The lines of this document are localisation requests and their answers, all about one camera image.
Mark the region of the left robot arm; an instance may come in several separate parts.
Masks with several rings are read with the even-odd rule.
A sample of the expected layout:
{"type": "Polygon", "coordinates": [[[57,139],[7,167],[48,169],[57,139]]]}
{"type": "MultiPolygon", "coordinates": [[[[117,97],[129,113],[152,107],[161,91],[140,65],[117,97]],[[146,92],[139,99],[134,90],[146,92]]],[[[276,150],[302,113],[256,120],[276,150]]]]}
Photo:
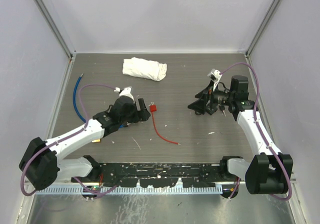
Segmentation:
{"type": "Polygon", "coordinates": [[[109,109],[94,115],[85,124],[60,136],[30,141],[19,163],[21,179],[28,180],[36,191],[48,188],[55,181],[85,178],[97,181],[102,168],[90,155],[77,159],[66,157],[94,140],[105,138],[126,124],[145,122],[151,117],[144,99],[137,102],[121,96],[109,109]]]}

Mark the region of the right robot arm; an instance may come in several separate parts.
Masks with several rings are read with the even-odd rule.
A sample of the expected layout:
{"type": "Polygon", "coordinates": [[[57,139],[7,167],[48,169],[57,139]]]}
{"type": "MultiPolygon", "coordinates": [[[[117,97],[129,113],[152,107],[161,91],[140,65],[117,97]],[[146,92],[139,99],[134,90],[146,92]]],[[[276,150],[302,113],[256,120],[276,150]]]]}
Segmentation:
{"type": "Polygon", "coordinates": [[[196,101],[188,105],[197,115],[214,114],[228,107],[234,120],[242,128],[253,152],[251,162],[238,156],[224,156],[219,163],[218,173],[225,181],[245,181],[250,194],[288,194],[293,169],[293,159],[283,154],[273,143],[255,101],[249,99],[249,81],[246,76],[234,75],[230,87],[218,88],[219,73],[208,74],[210,83],[195,95],[196,101]]]}

